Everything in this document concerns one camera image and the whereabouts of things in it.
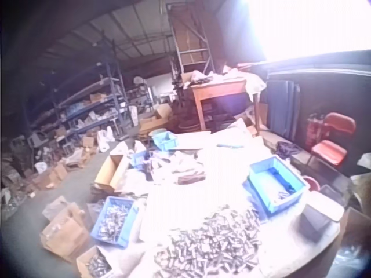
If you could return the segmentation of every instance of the bright light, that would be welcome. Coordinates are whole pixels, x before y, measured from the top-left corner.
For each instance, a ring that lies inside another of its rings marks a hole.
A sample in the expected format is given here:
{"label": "bright light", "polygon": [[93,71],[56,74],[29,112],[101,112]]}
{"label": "bright light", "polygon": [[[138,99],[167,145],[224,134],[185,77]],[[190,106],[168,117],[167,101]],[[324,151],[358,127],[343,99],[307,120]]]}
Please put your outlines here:
{"label": "bright light", "polygon": [[268,61],[371,49],[368,0],[245,0]]}

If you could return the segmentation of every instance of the chair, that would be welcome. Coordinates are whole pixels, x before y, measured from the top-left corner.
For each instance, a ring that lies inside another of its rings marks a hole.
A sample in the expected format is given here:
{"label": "chair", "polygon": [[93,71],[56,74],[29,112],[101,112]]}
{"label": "chair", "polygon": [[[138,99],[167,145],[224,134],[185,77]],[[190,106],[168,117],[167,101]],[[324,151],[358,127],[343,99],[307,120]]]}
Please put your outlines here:
{"label": "chair", "polygon": [[319,140],[320,141],[317,145],[312,147],[311,155],[308,159],[307,164],[304,166],[304,170],[302,174],[306,170],[311,161],[312,157],[315,155],[324,161],[328,162],[335,167],[339,166],[342,161],[344,160],[345,156],[347,155],[347,150],[343,147],[331,142],[329,140],[322,140],[321,136],[323,133],[323,129],[329,130],[337,130],[341,133],[347,133],[350,136],[353,135],[356,123],[351,117],[347,117],[345,115],[339,113],[329,113],[325,116],[321,129],[319,131]]}

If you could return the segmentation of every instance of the blue plastic bin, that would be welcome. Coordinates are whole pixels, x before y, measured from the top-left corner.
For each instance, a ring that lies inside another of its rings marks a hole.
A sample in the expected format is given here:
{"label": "blue plastic bin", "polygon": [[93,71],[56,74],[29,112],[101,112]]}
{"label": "blue plastic bin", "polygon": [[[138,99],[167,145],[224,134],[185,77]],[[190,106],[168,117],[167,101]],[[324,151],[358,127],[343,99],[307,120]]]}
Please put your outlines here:
{"label": "blue plastic bin", "polygon": [[169,131],[153,136],[153,142],[155,142],[155,145],[162,151],[168,151],[178,146],[178,138]]}
{"label": "blue plastic bin", "polygon": [[143,170],[143,162],[149,157],[148,151],[135,153],[132,159],[132,166],[135,169]]}
{"label": "blue plastic bin", "polygon": [[[111,241],[108,241],[108,240],[103,240],[98,236],[100,223],[104,219],[104,217],[106,216],[107,209],[110,206],[112,206],[113,204],[116,204],[116,205],[122,205],[123,204],[123,205],[126,205],[126,206],[130,206],[129,214],[128,214],[128,216],[126,216],[125,222],[123,223],[123,226],[121,228],[119,238],[116,242],[115,241],[111,242]],[[91,231],[90,235],[97,240],[100,240],[102,242],[111,243],[111,244],[114,244],[114,245],[118,245],[118,246],[125,249],[125,248],[127,248],[128,244],[129,244],[129,236],[130,236],[130,233],[132,231],[133,224],[134,224],[135,219],[138,215],[138,212],[139,212],[139,208],[135,205],[134,200],[128,200],[128,199],[124,199],[124,198],[120,198],[120,197],[109,196],[109,197],[106,198],[106,202],[104,203],[104,206],[103,206],[102,210],[100,211],[97,222],[95,222],[94,228]]]}
{"label": "blue plastic bin", "polygon": [[[276,155],[252,164],[249,179],[271,214],[297,202],[307,187],[307,183]],[[280,200],[278,192],[288,191],[290,195]]]}

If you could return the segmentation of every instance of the fire extinguisher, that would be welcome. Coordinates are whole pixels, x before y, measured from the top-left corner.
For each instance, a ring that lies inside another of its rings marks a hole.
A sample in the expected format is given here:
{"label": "fire extinguisher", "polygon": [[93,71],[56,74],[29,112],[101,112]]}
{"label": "fire extinguisher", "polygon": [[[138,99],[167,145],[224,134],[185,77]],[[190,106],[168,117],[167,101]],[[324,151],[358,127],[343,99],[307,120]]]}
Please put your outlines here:
{"label": "fire extinguisher", "polygon": [[318,114],[311,114],[308,117],[307,138],[305,139],[305,145],[308,149],[311,149],[317,143],[319,135],[318,133],[320,131],[322,121],[322,115],[319,116]]}

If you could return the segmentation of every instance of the pile of metal parts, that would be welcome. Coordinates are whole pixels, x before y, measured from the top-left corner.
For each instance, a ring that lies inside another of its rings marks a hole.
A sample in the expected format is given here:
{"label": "pile of metal parts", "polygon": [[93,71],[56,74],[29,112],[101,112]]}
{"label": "pile of metal parts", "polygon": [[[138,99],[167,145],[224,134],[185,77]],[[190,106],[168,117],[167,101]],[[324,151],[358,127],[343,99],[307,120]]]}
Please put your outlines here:
{"label": "pile of metal parts", "polygon": [[159,277],[206,277],[208,274],[239,273],[257,264],[260,222],[257,211],[245,215],[223,207],[197,230],[177,230],[171,244],[160,246],[155,262]]}
{"label": "pile of metal parts", "polygon": [[93,278],[101,278],[112,269],[106,259],[100,254],[94,255],[86,266]]}
{"label": "pile of metal parts", "polygon": [[102,240],[116,242],[119,238],[123,223],[128,216],[130,207],[113,204],[107,208],[106,216],[101,221],[98,236]]}

